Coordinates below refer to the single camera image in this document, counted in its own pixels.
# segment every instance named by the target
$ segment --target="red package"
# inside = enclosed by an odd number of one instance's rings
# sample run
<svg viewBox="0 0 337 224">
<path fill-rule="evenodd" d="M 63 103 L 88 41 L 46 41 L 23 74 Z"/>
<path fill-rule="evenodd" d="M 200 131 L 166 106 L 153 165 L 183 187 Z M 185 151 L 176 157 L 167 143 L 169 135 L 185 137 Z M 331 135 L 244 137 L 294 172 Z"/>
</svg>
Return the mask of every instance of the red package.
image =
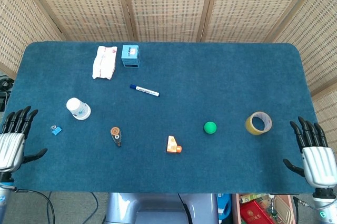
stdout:
<svg viewBox="0 0 337 224">
<path fill-rule="evenodd" d="M 240 214 L 247 224 L 275 224 L 256 200 L 241 204 Z"/>
</svg>

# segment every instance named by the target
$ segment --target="woven screen panel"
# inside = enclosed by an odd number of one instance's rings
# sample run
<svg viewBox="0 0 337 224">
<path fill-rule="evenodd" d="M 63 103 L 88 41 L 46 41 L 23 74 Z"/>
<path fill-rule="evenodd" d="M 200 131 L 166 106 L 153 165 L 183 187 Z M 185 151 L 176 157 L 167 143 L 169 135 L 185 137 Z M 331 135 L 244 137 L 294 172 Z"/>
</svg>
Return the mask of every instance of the woven screen panel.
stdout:
<svg viewBox="0 0 337 224">
<path fill-rule="evenodd" d="M 337 0 L 306 0 L 276 42 L 289 42 L 302 56 L 311 91 L 337 77 Z"/>
<path fill-rule="evenodd" d="M 263 42 L 293 0 L 214 0 L 205 41 Z"/>
<path fill-rule="evenodd" d="M 120 0 L 44 0 L 76 41 L 128 41 Z"/>
<path fill-rule="evenodd" d="M 204 0 L 131 0 L 140 41 L 196 41 Z"/>
<path fill-rule="evenodd" d="M 313 105 L 328 145 L 337 156 L 337 90 L 313 101 Z"/>
<path fill-rule="evenodd" d="M 26 46 L 34 41 L 58 41 L 33 0 L 0 0 L 0 62 L 17 72 Z"/>
</svg>

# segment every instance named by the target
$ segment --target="white plastic cup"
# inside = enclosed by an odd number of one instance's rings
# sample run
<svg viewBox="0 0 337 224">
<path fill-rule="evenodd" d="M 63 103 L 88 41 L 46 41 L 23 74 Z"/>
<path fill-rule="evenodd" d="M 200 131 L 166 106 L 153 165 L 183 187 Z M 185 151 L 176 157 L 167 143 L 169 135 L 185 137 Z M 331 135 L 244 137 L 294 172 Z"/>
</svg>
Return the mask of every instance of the white plastic cup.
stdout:
<svg viewBox="0 0 337 224">
<path fill-rule="evenodd" d="M 90 106 L 77 98 L 69 99 L 66 106 L 77 120 L 85 120 L 91 113 Z"/>
</svg>

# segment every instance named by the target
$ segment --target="yellow tape roll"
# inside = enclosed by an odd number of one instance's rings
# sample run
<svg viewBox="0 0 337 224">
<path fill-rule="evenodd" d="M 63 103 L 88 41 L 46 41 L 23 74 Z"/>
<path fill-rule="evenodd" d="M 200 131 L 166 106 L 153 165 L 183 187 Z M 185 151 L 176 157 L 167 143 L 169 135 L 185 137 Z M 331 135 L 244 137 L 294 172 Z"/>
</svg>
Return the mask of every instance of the yellow tape roll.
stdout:
<svg viewBox="0 0 337 224">
<path fill-rule="evenodd" d="M 254 117 L 260 118 L 263 121 L 264 129 L 262 131 L 254 127 L 253 125 Z M 265 112 L 254 112 L 246 120 L 246 129 L 253 135 L 260 135 L 262 133 L 267 133 L 270 130 L 270 128 L 272 128 L 272 119 Z"/>
</svg>

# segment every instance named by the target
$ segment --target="small blue box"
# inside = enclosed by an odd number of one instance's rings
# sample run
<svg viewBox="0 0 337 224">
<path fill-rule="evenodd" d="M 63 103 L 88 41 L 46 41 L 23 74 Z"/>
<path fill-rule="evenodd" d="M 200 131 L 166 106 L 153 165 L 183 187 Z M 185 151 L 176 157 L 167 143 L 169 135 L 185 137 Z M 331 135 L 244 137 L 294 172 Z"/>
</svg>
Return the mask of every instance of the small blue box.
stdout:
<svg viewBox="0 0 337 224">
<path fill-rule="evenodd" d="M 137 45 L 123 45 L 122 62 L 124 67 L 139 67 L 141 55 Z"/>
</svg>

